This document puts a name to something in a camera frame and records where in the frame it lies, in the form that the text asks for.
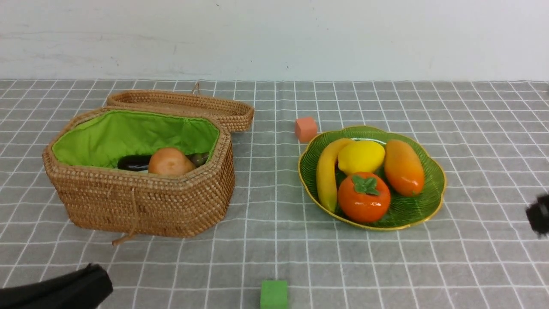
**woven lid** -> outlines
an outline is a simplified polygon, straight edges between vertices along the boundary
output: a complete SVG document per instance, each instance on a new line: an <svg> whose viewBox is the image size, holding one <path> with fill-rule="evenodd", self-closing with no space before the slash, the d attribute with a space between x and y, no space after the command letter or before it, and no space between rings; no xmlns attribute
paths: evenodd
<svg viewBox="0 0 549 309"><path fill-rule="evenodd" d="M229 132L247 131L254 119L254 108L243 102L196 94L160 90L126 90L107 97L107 106L154 106L160 109L183 109L197 117L206 115L218 120Z"/></svg>

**green cube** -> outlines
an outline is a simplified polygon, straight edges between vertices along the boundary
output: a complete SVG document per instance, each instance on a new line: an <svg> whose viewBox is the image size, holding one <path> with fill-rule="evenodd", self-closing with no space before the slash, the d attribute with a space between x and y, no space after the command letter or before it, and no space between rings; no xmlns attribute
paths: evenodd
<svg viewBox="0 0 549 309"><path fill-rule="evenodd" d="M288 309L288 283L265 280L261 283L261 309Z"/></svg>

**fruit plate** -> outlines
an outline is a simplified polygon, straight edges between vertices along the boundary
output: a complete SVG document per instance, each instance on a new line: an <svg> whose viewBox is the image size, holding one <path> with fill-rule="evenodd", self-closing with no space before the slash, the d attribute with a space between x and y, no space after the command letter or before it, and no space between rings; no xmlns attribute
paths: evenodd
<svg viewBox="0 0 549 309"><path fill-rule="evenodd" d="M334 213L322 207L318 199L316 187L316 165L322 150L331 142L341 138L372 140L381 145L385 145L391 139L398 139L408 143L415 150L425 171L425 184L422 193L416 197L405 197L397 194L389 185L382 166L375 174L387 183L391 189L392 199L389 210L381 220L370 224L358 224L347 218L339 209L339 206L336 207ZM339 187L339 184L346 176L337 166L335 169L336 183ZM404 135L385 132L365 125L351 126L342 130L328 131L317 135L309 142L305 152L299 157L298 174L301 183L305 187L305 191L320 209L340 221L369 230L400 230L426 222L430 218L433 218L441 209L442 199L446 191L446 175L443 169L429 156L420 144Z"/></svg>

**banana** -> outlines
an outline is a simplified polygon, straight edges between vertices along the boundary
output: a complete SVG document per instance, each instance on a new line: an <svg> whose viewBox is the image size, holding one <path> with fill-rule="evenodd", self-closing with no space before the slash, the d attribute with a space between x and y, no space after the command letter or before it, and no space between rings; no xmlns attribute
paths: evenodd
<svg viewBox="0 0 549 309"><path fill-rule="evenodd" d="M335 165L338 153L343 147L354 142L352 139L338 139L326 146L320 154L316 166L316 186L320 205L331 213L338 203L338 188L335 182Z"/></svg>

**wicker basket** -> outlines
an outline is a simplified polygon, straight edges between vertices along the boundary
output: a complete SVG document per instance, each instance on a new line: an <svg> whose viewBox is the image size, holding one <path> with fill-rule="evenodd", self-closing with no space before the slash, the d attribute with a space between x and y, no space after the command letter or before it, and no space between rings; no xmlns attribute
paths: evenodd
<svg viewBox="0 0 549 309"><path fill-rule="evenodd" d="M152 101L172 106L149 104ZM192 237L221 221L235 186L231 131L248 128L254 109L228 100L156 91L124 92L110 96L109 103L73 118L43 151L46 174L70 220L86 229L127 233L113 245L135 234ZM189 111L182 105L197 108ZM219 139L207 164L179 177L68 165L56 159L52 147L61 136L113 109L200 116L219 129Z"/></svg>
<svg viewBox="0 0 549 309"><path fill-rule="evenodd" d="M220 98L195 95L200 93L197 83L191 93L158 90L127 90L107 98L107 106L132 107L141 105L153 108L184 110L189 115L209 115L217 119L230 132L246 131L254 117L249 105Z"/></svg>

